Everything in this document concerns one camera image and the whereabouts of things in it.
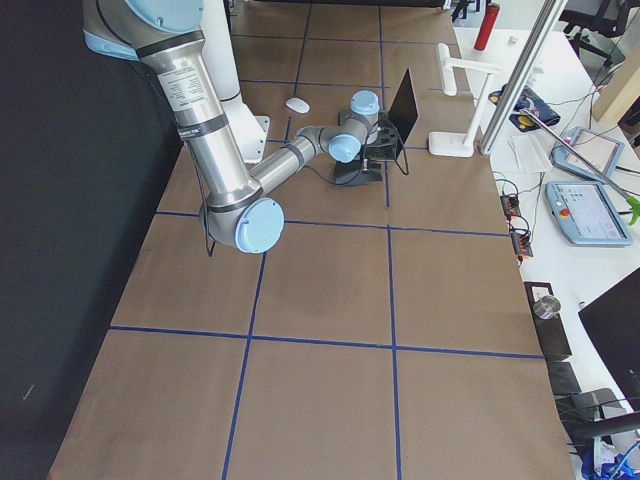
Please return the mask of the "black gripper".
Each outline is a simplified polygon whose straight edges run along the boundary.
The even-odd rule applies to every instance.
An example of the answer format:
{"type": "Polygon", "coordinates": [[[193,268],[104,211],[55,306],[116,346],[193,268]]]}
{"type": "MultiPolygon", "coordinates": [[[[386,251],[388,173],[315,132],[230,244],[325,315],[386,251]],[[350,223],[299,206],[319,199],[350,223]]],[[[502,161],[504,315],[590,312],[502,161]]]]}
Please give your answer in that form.
{"type": "Polygon", "coordinates": [[[388,161],[387,147],[367,147],[360,154],[361,169],[365,173],[380,173],[382,165],[388,161]]]}

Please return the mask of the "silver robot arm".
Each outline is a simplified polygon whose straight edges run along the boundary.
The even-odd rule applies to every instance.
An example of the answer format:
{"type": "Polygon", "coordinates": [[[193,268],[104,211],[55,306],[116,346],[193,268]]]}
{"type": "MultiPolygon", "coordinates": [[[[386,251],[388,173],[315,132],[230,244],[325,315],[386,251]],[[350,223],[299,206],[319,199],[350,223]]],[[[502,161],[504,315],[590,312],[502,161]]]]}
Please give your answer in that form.
{"type": "Polygon", "coordinates": [[[269,193],[317,155],[351,162],[376,137],[379,98],[363,90],[352,96],[340,125],[304,127],[248,168],[229,117],[242,96],[222,2],[85,1],[82,8],[90,50],[140,62],[156,75],[209,188],[200,218],[217,243],[251,254],[271,249],[285,217],[269,193]]]}

